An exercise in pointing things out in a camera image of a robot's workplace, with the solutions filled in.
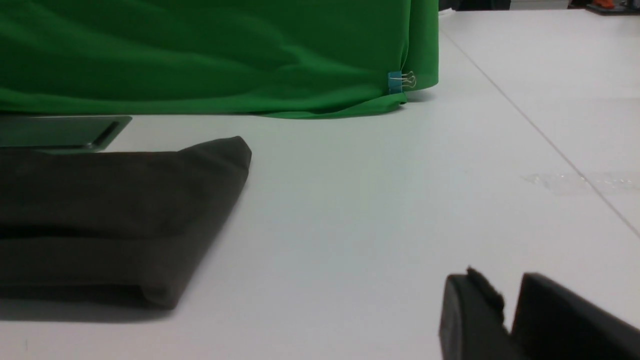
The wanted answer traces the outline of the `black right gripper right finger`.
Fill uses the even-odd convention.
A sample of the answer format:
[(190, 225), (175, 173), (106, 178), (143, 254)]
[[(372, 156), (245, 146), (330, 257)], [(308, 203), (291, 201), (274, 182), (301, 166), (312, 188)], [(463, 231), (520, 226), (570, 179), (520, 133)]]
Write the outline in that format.
[(540, 273), (524, 273), (510, 338), (530, 360), (637, 360), (640, 331)]

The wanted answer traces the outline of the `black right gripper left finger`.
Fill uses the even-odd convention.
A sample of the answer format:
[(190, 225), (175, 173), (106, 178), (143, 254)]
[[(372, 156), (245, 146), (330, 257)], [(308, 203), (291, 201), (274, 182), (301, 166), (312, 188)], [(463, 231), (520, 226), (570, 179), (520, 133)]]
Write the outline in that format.
[(477, 269), (446, 277), (439, 321), (444, 360), (524, 360), (505, 328), (505, 299)]

